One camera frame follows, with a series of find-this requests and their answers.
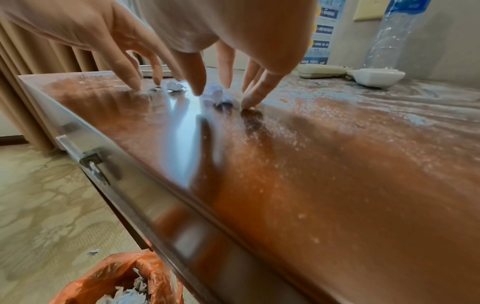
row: wall outlet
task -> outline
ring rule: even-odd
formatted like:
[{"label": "wall outlet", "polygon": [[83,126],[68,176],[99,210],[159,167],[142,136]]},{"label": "wall outlet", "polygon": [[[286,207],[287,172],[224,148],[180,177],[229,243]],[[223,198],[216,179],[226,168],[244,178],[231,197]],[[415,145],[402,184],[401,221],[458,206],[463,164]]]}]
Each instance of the wall outlet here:
[{"label": "wall outlet", "polygon": [[353,21],[382,19],[390,0],[359,0]]}]

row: orange plastic bag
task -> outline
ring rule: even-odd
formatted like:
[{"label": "orange plastic bag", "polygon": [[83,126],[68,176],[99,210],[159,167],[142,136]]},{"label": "orange plastic bag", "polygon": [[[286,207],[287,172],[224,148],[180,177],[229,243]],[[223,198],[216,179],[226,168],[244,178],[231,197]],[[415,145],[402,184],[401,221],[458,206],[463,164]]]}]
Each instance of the orange plastic bag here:
[{"label": "orange plastic bag", "polygon": [[70,282],[49,304],[95,304],[105,294],[114,295],[116,286],[133,287],[138,275],[148,280],[151,304],[183,304],[183,285],[177,281],[175,294],[170,271],[150,250],[112,254],[78,280]]}]

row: floral carpet pattern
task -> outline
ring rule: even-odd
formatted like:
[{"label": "floral carpet pattern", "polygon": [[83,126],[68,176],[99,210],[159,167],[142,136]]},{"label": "floral carpet pattern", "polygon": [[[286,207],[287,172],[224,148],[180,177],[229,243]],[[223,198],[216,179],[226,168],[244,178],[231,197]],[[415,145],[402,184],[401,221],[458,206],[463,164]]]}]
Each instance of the floral carpet pattern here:
[{"label": "floral carpet pattern", "polygon": [[106,256],[139,249],[65,154],[0,147],[0,168],[0,303],[48,303]]}]

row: beige curtain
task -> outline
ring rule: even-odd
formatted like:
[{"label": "beige curtain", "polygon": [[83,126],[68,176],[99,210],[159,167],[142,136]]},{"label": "beige curtain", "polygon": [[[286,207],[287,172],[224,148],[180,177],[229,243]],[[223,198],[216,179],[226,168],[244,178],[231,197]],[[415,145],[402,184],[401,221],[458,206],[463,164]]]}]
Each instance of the beige curtain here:
[{"label": "beige curtain", "polygon": [[56,147],[55,130],[17,75],[105,71],[95,52],[64,46],[11,23],[0,15],[0,110],[38,150]]}]

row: clear water bottle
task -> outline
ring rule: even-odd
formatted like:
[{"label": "clear water bottle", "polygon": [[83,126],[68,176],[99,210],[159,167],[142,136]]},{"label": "clear water bottle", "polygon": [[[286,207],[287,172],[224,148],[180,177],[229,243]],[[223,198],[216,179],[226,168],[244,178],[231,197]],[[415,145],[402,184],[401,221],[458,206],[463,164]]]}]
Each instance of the clear water bottle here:
[{"label": "clear water bottle", "polygon": [[418,25],[430,0],[390,0],[364,69],[394,69],[405,40]]}]

